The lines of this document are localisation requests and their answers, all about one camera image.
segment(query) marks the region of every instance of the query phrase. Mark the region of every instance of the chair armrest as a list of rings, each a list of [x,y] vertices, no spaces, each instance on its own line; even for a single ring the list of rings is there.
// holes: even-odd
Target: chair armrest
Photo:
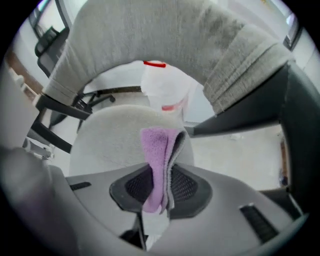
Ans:
[[[49,128],[44,126],[40,121],[40,115],[44,109],[49,109],[66,116],[74,117],[80,120],[86,120],[90,116],[90,113],[72,106],[64,105],[45,94],[42,94],[40,96],[35,106],[40,111],[40,114],[34,121],[31,127],[32,130],[52,145],[70,154],[72,145],[60,138],[58,135],[54,134]]]
[[[35,106],[40,112],[44,109],[49,109],[80,120],[86,120],[90,116],[90,113],[88,112],[77,109],[73,106],[64,105],[44,94],[40,96]]]
[[[34,130],[43,139],[50,142],[52,145],[70,154],[72,145],[60,138],[58,135],[54,134],[40,121],[36,120],[31,126],[31,129]]]

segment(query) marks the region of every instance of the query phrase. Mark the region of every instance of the chair seat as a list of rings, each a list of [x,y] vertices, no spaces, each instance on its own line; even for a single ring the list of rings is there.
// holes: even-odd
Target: chair seat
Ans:
[[[140,130],[183,128],[183,123],[149,107],[120,105],[103,108],[82,125],[70,153],[70,175],[95,174],[145,162]],[[194,165],[189,136],[177,163]]]

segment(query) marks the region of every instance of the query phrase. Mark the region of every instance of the purple cloth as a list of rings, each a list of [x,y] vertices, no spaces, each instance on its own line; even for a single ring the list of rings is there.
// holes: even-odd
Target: purple cloth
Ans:
[[[161,205],[161,212],[168,204],[167,179],[170,179],[168,163],[172,156],[178,129],[161,127],[144,128],[140,131],[145,161],[152,168],[153,190],[143,205],[147,213],[154,213]]]

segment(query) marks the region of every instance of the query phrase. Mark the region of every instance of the purple towel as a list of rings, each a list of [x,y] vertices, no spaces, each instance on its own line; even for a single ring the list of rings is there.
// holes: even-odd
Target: purple towel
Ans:
[[[174,207],[171,193],[171,168],[179,155],[186,137],[184,130],[161,127],[144,128],[140,132],[145,161],[152,168],[153,190],[143,210],[154,213]]]

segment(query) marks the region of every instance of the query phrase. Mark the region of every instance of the black mesh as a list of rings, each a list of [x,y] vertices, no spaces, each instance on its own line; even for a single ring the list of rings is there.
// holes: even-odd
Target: black mesh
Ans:
[[[154,181],[151,171],[142,172],[125,184],[126,192],[142,204],[147,200],[153,188]]]
[[[171,191],[175,203],[192,198],[198,189],[198,184],[178,169],[171,172]]]

